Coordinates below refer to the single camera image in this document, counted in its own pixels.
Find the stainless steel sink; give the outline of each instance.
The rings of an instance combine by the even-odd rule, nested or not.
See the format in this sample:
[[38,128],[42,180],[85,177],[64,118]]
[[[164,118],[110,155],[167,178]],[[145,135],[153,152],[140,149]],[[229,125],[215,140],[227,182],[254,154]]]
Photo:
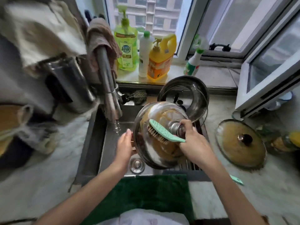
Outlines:
[[[128,128],[133,128],[135,117],[142,107],[122,106],[123,116],[119,120],[120,131],[118,135],[115,132],[115,126],[106,121],[101,109],[92,114],[75,184],[85,185],[113,162],[118,138]],[[201,126],[201,121],[196,122],[196,128],[199,133],[207,137],[205,126]],[[125,176],[168,174],[185,174],[189,181],[210,181],[207,175],[190,161],[185,161],[173,169],[156,170],[142,162],[139,155],[131,157]]]

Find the pink towel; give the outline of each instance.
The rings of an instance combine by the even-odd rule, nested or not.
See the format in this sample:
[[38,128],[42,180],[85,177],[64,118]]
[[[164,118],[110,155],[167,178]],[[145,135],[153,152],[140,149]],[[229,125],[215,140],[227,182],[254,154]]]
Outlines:
[[87,30],[88,60],[93,72],[99,70],[94,50],[98,46],[105,46],[112,74],[116,76],[114,65],[115,60],[121,57],[122,52],[115,41],[111,29],[103,18],[95,18],[91,21]]

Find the scrub brush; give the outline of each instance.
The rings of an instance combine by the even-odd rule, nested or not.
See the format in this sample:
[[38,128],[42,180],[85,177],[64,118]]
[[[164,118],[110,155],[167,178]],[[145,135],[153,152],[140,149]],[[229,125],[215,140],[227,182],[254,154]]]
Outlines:
[[153,119],[149,120],[148,131],[152,136],[165,145],[167,145],[170,141],[185,143],[185,139],[171,134],[165,127]]

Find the yellow jug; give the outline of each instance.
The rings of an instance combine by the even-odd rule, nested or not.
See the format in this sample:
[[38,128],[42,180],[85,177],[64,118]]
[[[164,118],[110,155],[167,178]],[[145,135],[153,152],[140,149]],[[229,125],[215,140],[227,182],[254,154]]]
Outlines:
[[170,70],[170,65],[176,51],[176,35],[170,34],[162,39],[156,39],[156,45],[149,53],[148,78],[156,81]]

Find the faucet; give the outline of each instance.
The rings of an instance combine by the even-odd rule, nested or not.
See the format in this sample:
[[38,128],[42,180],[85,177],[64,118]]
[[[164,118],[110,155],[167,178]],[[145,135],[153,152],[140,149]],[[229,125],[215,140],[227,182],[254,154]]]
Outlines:
[[104,90],[104,115],[108,120],[114,122],[122,117],[123,113],[120,103],[123,103],[122,97],[124,95],[119,92],[115,76],[112,75],[107,51],[104,46],[99,46],[96,49],[96,57],[99,67],[98,76]]

